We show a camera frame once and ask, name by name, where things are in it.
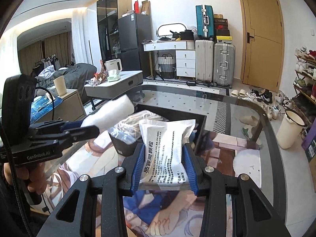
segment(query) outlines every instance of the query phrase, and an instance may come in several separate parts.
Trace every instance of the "paper cup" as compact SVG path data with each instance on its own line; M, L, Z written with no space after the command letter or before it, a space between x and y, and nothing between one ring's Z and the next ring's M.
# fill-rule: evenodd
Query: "paper cup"
M67 93L64 76L56 78L54 84L59 96L63 96Z

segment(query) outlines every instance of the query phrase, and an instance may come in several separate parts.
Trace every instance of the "white bucket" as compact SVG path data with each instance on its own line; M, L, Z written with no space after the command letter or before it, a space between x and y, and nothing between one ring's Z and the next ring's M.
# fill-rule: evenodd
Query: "white bucket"
M280 129L276 134L280 147L290 148L304 126L306 126L304 120L295 111L285 110Z

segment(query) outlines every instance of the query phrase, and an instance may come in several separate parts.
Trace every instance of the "slipper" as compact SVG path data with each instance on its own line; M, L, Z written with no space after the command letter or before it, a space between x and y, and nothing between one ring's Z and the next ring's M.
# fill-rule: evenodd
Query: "slipper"
M239 91L239 96L240 96L240 97L247 97L246 91L245 91L244 89L241 89L241 90Z
M258 119L254 116L243 116L239 118L239 121L251 126L256 126L258 124Z
M238 97L238 95L239 95L238 90L233 90L232 93L231 93L232 97Z

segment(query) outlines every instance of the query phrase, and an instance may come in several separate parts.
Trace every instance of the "teal suitcase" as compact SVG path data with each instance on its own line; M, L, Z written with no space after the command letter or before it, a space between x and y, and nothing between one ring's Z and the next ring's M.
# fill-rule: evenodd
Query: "teal suitcase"
M211 5L196 5L197 32L204 39L214 41L214 13Z

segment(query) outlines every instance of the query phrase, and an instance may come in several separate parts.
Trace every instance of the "black cable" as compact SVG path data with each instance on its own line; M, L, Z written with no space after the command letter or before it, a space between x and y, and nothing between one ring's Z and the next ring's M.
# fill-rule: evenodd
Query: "black cable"
M52 116L52 120L54 120L55 105L54 105L54 97L53 97L52 93L51 93L49 90L47 90L45 87L36 87L35 90L36 90L36 89L42 89L42 90L46 91L46 92L49 94L49 96L51 97L52 105L53 105L53 116Z
M49 208L47 207L47 204L46 204L46 201L44 199L44 195L43 194L42 194L42 198L43 198L43 201L44 201L44 204L45 204L45 208L47 209L46 211L48 211L48 213L51 214L50 211L49 211Z
M32 231L30 229L28 220L27 220L24 206L22 204L22 197L21 197L20 189L19 189L18 182L17 182L17 176L16 176L16 170L15 170L15 164L14 164L14 159L13 159L13 155L12 155L12 150L11 150L7 135L4 132L4 128L2 126L1 120L0 120L0 137L2 139L2 143L3 143L3 147L5 149L5 152L7 153L7 157L8 157L8 161L9 161L9 165L10 165L10 170L11 170L11 175L12 175L12 182L13 182L15 198L16 198L16 201L17 201L17 204L19 207L19 211L20 211L20 214L22 217L23 224L25 226L26 232L29 235L29 237L34 237Z

